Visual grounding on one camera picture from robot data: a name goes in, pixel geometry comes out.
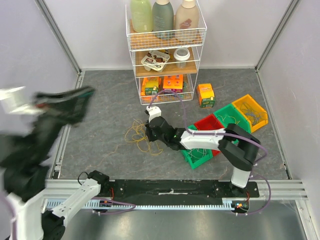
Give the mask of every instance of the yellow bin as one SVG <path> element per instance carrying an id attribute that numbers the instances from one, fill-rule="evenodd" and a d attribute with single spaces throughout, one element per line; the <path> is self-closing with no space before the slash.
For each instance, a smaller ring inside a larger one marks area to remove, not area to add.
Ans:
<path id="1" fill-rule="evenodd" d="M 249 94 L 232 102 L 232 105 L 247 119 L 251 132 L 268 124 L 268 113 Z"/>

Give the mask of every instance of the black cable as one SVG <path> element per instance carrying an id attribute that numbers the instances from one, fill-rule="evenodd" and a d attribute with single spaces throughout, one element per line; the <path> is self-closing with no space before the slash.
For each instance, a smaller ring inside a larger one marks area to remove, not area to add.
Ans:
<path id="1" fill-rule="evenodd" d="M 82 175 L 82 174 L 86 174 L 86 177 L 88 177 L 88 173 L 86 172 L 86 171 L 83 171 L 82 173 L 80 173 L 80 175 L 78 176 L 78 183 L 82 186 L 82 184 L 81 184 L 81 182 L 80 182 L 80 176 Z"/>

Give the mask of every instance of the green bottle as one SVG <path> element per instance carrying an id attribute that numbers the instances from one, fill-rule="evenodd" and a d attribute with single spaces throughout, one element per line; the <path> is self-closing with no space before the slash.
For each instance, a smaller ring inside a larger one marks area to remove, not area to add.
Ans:
<path id="1" fill-rule="evenodd" d="M 133 29 L 137 33 L 152 32 L 153 19 L 150 0 L 131 0 L 130 10 Z"/>

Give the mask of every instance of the beige bottle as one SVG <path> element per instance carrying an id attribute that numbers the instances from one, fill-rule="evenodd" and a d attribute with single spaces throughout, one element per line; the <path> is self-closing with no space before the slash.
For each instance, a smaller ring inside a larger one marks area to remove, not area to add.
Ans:
<path id="1" fill-rule="evenodd" d="M 196 39 L 199 24 L 199 9 L 196 0 L 182 0 L 175 14 L 175 38 L 182 42 L 192 42 Z"/>

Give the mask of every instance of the wooden shelf board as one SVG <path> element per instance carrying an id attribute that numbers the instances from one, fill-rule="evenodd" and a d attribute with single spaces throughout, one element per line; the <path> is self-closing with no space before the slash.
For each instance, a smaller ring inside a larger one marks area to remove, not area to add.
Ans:
<path id="1" fill-rule="evenodd" d="M 134 26 L 132 25 L 132 20 L 130 19 L 130 46 L 132 51 L 140 50 L 140 49 L 165 49 L 172 47 L 183 47 L 195 45 L 202 45 L 203 39 L 199 31 L 197 31 L 196 38 L 192 42 L 184 42 L 179 41 L 176 38 L 163 40 L 155 36 L 154 33 L 139 33 L 134 30 Z"/>
<path id="2" fill-rule="evenodd" d="M 183 68 L 179 68 L 176 65 L 177 60 L 175 58 L 170 59 L 168 63 L 165 65 L 162 72 L 157 72 L 153 69 L 150 71 L 146 70 L 144 66 L 135 66 L 135 75 L 137 78 L 144 77 L 155 77 L 155 76 L 166 76 L 166 75 L 178 75 L 178 74 L 196 74 L 197 66 L 195 62 L 194 53 L 192 51 L 192 47 L 189 47 L 190 58 L 186 62 L 186 66 Z M 169 52 L 173 55 L 175 49 L 169 49 Z M 148 51 L 137 51 L 135 53 L 135 64 L 141 65 L 141 60 L 145 57 Z"/>

